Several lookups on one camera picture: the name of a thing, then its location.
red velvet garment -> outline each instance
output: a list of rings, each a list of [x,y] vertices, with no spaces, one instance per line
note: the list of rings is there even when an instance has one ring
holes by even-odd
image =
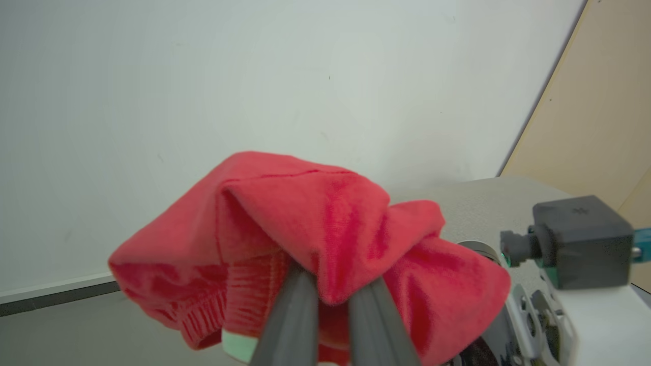
[[[504,305],[507,272],[439,237],[432,201],[389,206],[377,184],[291,156],[218,165],[109,259],[122,290],[192,348],[221,329],[260,335],[290,258],[316,274],[321,361],[348,359],[345,304],[383,276],[423,365],[476,339]]]

blue connector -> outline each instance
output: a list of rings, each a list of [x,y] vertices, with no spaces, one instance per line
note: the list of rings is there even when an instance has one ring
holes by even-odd
[[[633,263],[651,261],[651,227],[637,229],[633,237]]]

green light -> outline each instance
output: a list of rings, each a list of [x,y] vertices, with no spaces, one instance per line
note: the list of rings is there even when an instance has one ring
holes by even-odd
[[[506,266],[511,268],[511,258],[507,258],[506,255],[504,255],[504,253],[502,253],[502,258],[504,258],[504,260],[506,261]]]

gray floor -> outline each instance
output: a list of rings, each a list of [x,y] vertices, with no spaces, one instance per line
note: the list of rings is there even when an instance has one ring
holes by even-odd
[[[193,351],[179,332],[114,292],[0,318],[0,365],[241,365],[220,346]]]

crumpled red clothing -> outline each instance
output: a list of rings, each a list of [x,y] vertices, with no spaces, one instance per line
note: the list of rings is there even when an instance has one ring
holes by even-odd
[[[318,279],[320,361],[348,361],[343,303],[383,276],[422,359],[474,341],[504,305],[507,272],[439,237],[432,201],[389,206],[347,169],[242,152],[219,164],[109,259],[121,289],[191,348],[221,329],[258,337],[291,259]]]

